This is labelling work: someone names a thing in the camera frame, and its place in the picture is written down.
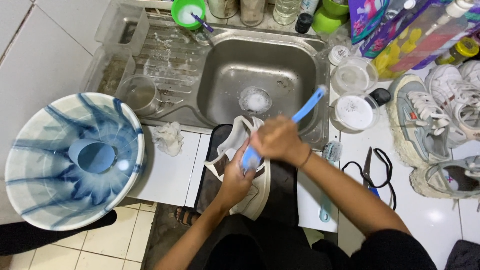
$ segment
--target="bracelet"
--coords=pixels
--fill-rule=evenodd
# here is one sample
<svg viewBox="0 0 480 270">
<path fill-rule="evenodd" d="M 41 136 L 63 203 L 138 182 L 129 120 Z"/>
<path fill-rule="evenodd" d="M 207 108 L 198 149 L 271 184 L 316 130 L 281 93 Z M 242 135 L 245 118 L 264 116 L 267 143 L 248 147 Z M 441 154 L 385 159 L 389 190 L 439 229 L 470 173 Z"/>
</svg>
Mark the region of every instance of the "bracelet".
<svg viewBox="0 0 480 270">
<path fill-rule="evenodd" d="M 308 152 L 308 156 L 307 156 L 307 159 L 298 167 L 299 169 L 301 169 L 303 166 L 305 166 L 305 164 L 307 164 L 308 160 L 310 159 L 310 156 L 312 155 L 312 149 L 310 148 L 310 151 Z"/>
</svg>

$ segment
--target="light blue brush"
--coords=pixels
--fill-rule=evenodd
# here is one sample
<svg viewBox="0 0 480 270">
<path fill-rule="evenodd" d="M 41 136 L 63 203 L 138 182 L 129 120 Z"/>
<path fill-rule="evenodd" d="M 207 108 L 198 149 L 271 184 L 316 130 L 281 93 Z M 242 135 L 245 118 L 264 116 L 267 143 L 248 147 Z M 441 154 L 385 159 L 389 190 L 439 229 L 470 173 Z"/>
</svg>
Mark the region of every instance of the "light blue brush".
<svg viewBox="0 0 480 270">
<path fill-rule="evenodd" d="M 341 155 L 342 144 L 337 141 L 328 142 L 325 145 L 324 150 L 322 151 L 322 158 L 326 159 L 332 165 L 340 160 Z M 332 202 L 327 197 L 327 195 L 322 197 L 321 202 L 322 205 L 320 206 L 319 218 L 323 222 L 329 222 L 331 219 L 330 213 L 332 212 Z"/>
<path fill-rule="evenodd" d="M 315 93 L 310 97 L 310 99 L 303 105 L 303 107 L 292 117 L 294 123 L 298 123 L 307 113 L 309 113 L 318 101 L 324 96 L 327 88 L 325 85 L 319 85 Z M 260 161 L 262 158 L 260 155 L 251 147 L 250 145 L 243 153 L 242 157 L 242 168 L 247 171 L 248 169 L 256 170 L 260 166 Z"/>
</svg>

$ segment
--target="white tissue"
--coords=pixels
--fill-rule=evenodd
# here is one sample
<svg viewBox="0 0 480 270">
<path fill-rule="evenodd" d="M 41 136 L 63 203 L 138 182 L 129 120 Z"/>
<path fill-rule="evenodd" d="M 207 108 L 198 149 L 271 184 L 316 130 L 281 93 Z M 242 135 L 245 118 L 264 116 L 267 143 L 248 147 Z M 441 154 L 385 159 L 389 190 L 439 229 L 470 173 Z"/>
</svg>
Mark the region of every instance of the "white tissue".
<svg viewBox="0 0 480 270">
<path fill-rule="evenodd" d="M 183 136 L 180 135 L 180 124 L 178 122 L 158 126 L 152 133 L 152 141 L 158 144 L 157 148 L 172 157 L 181 153 L 182 140 Z"/>
</svg>

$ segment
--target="blue plastic cup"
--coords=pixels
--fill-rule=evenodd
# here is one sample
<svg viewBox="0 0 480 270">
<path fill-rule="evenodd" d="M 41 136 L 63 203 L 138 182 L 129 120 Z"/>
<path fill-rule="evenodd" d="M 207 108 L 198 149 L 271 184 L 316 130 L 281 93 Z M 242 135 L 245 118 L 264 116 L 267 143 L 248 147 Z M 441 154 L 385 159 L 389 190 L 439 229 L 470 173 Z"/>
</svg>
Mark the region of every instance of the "blue plastic cup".
<svg viewBox="0 0 480 270">
<path fill-rule="evenodd" d="M 80 139 L 68 148 L 68 156 L 80 169 L 100 173 L 108 169 L 114 159 L 113 147 L 93 139 Z"/>
</svg>

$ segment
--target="black cap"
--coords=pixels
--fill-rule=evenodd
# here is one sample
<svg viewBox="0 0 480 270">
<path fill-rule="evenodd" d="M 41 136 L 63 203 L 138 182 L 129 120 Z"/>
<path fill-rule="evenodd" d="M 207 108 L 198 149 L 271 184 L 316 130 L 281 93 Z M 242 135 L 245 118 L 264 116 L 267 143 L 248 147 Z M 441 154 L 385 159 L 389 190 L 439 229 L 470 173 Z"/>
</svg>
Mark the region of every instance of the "black cap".
<svg viewBox="0 0 480 270">
<path fill-rule="evenodd" d="M 295 31 L 300 34 L 305 34 L 310 29 L 313 23 L 313 16 L 308 13 L 302 13 L 299 15 L 297 23 L 295 24 Z"/>
<path fill-rule="evenodd" d="M 382 106 L 385 103 L 389 102 L 392 96 L 390 95 L 390 92 L 388 92 L 384 88 L 377 88 L 373 92 L 370 93 L 370 97 L 374 99 L 378 106 Z"/>
</svg>

